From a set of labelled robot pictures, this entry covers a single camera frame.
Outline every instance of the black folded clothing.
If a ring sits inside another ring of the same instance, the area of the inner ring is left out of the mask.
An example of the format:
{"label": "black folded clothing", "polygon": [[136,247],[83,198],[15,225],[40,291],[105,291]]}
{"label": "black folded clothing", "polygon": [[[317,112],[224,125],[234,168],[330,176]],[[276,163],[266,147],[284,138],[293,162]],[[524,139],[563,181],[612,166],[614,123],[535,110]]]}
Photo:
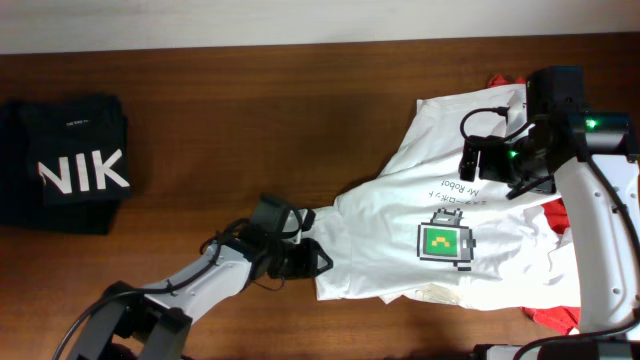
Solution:
{"label": "black folded clothing", "polygon": [[106,234],[130,195],[116,97],[0,109],[0,224]]}

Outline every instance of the wooden tabletop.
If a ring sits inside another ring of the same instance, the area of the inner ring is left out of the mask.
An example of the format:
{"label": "wooden tabletop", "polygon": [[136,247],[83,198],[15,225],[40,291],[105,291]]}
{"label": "wooden tabletop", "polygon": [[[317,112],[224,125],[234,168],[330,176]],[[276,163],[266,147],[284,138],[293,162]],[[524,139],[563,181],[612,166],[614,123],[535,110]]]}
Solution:
{"label": "wooden tabletop", "polygon": [[[640,119],[640,34],[1,56],[2,100],[120,97],[135,195],[105,237],[0,227],[0,357],[50,358],[105,287],[174,273],[216,229],[249,215],[261,192],[332,204],[381,170],[416,99],[553,64],[584,68],[596,108]],[[313,281],[298,280],[224,300],[192,328],[185,353],[400,358],[552,334],[520,309],[318,302]]]}

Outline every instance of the white t-shirt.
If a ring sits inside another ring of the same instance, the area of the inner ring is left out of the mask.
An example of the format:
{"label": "white t-shirt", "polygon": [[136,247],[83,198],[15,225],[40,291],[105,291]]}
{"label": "white t-shirt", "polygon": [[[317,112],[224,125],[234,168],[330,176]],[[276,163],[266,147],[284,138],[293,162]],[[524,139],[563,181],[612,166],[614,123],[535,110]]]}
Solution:
{"label": "white t-shirt", "polygon": [[[316,278],[318,299],[405,295],[484,310],[577,306],[572,243],[560,241],[537,206],[559,195],[509,201],[506,184],[459,179],[462,117],[523,98],[523,85],[509,85],[419,101],[380,176],[316,210],[305,236],[334,261]],[[466,129],[503,136],[506,126],[481,113]]]}

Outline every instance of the black t-shirt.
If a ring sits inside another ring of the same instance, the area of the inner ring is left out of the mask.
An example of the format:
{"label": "black t-shirt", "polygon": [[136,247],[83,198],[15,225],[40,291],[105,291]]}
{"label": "black t-shirt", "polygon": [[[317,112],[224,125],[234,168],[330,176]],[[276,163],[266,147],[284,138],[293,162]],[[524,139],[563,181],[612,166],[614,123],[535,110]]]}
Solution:
{"label": "black t-shirt", "polygon": [[[85,110],[75,112],[73,109],[77,108]],[[66,132],[46,123],[49,119],[54,119],[52,124],[63,122],[65,116],[71,115],[86,117],[85,120],[90,121],[82,124],[93,122],[93,126],[85,127],[85,131],[76,128]],[[126,131],[126,117],[117,98],[110,96],[86,97],[63,106],[10,103],[0,107],[0,224],[107,234],[119,206],[117,199],[129,196],[130,192],[128,186],[115,183],[112,179],[115,175],[109,171],[114,171],[128,184]],[[118,149],[121,157],[110,164],[109,159],[115,159],[113,154]],[[104,176],[105,189],[97,186],[92,154],[97,150],[103,165],[97,176]],[[85,158],[88,181],[84,185],[77,172],[77,154],[84,154]],[[60,157],[68,158],[68,176],[60,172]],[[46,181],[43,186],[38,162],[55,177],[64,178],[63,188],[68,188],[66,183],[70,182],[72,192],[64,194],[47,175],[43,175]],[[80,191],[87,188],[87,182],[89,191]]]}

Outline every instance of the green screen on robot graphic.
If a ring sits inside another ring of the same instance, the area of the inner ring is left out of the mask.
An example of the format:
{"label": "green screen on robot graphic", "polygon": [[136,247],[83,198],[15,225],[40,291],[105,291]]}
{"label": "green screen on robot graphic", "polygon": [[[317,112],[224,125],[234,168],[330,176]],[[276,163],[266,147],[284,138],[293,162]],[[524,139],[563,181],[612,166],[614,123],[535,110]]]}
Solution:
{"label": "green screen on robot graphic", "polygon": [[425,228],[423,252],[427,255],[457,257],[458,232],[435,227]]}

